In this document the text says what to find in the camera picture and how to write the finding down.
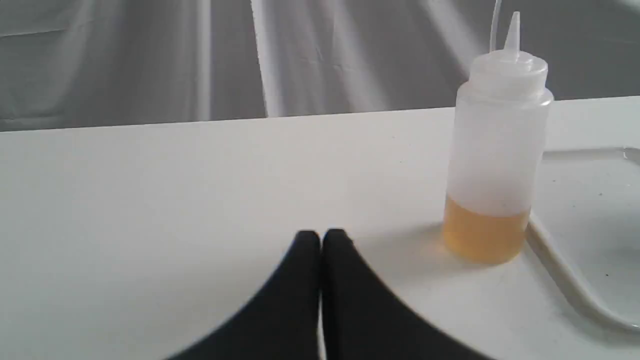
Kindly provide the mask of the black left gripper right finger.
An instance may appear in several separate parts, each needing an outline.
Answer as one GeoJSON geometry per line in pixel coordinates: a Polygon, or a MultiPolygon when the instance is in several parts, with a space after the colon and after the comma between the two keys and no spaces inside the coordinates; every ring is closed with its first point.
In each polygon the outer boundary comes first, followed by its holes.
{"type": "Polygon", "coordinates": [[[329,360],[484,360],[406,306],[342,228],[322,240],[322,331],[329,360]]]}

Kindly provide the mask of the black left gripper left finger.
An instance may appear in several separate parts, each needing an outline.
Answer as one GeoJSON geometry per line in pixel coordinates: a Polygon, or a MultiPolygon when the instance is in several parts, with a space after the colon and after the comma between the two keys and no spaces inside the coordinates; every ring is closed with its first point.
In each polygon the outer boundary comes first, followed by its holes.
{"type": "Polygon", "coordinates": [[[322,244],[299,231],[263,287],[174,360],[318,360],[322,244]]]}

